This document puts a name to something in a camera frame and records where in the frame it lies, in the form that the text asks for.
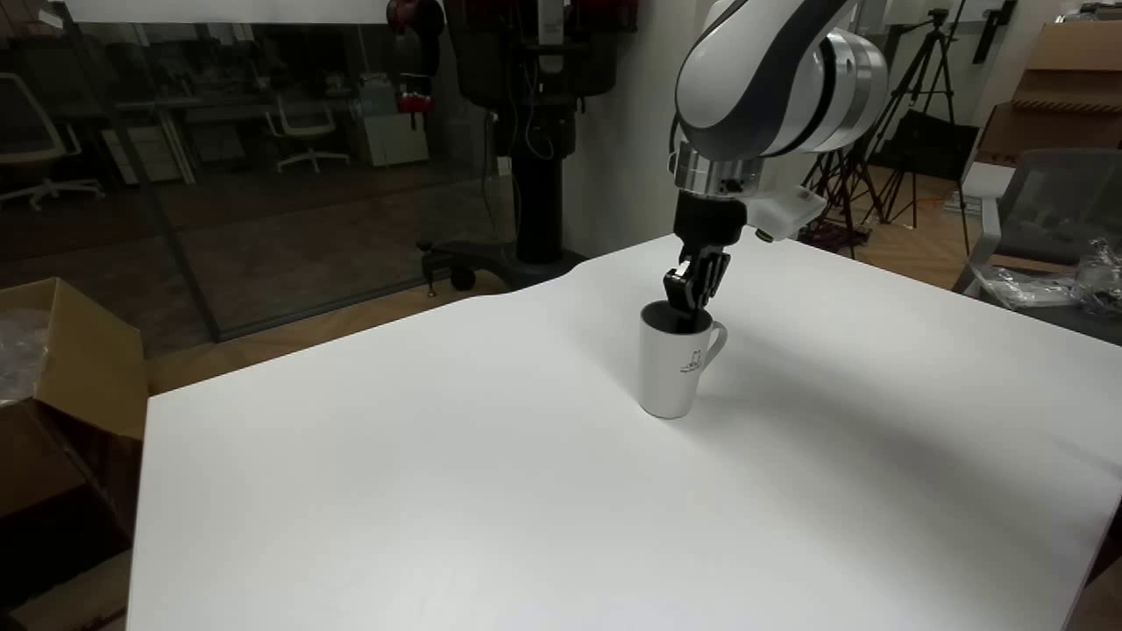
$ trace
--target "white table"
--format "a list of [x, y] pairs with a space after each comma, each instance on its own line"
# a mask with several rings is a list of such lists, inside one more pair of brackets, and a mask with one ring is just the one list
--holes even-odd
[[1122, 353], [740, 246], [687, 422], [631, 399], [662, 239], [150, 403], [129, 631], [1057, 631]]

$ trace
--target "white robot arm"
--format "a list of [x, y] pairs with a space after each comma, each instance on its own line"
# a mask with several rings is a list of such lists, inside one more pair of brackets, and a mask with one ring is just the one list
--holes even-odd
[[678, 308], [716, 295], [745, 226], [791, 239], [824, 201], [763, 194], [763, 158], [854, 143], [887, 106], [880, 49], [840, 25], [853, 0], [716, 0], [678, 79], [674, 178], [679, 263], [667, 274]]

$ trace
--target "chair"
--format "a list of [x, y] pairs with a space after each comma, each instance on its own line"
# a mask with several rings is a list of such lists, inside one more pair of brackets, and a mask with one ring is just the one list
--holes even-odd
[[313, 162], [313, 173], [320, 177], [320, 162], [342, 162], [351, 166], [351, 153], [335, 152], [317, 152], [317, 139], [335, 132], [335, 115], [324, 101], [276, 101], [276, 108], [265, 114], [265, 122], [275, 137], [299, 139], [304, 152], [281, 158], [275, 169], [283, 173], [291, 166]]
[[[47, 169], [68, 153], [80, 153], [80, 143], [73, 139], [73, 132], [70, 132], [70, 146], [73, 146], [70, 152], [57, 122], [47, 115], [47, 108], [19, 74], [0, 74], [0, 114], [2, 114], [0, 166]], [[70, 181], [42, 178], [37, 185], [0, 194], [0, 203], [27, 201], [33, 211], [42, 211], [42, 195], [61, 195], [61, 194], [105, 195], [98, 178], [70, 178]]]
[[[981, 201], [981, 239], [958, 291], [988, 299], [975, 271], [992, 261], [1026, 274], [1073, 271], [1093, 239], [1122, 239], [1122, 152], [1024, 153], [1004, 201]], [[1019, 311], [1122, 345], [1119, 318], [1082, 308]]]

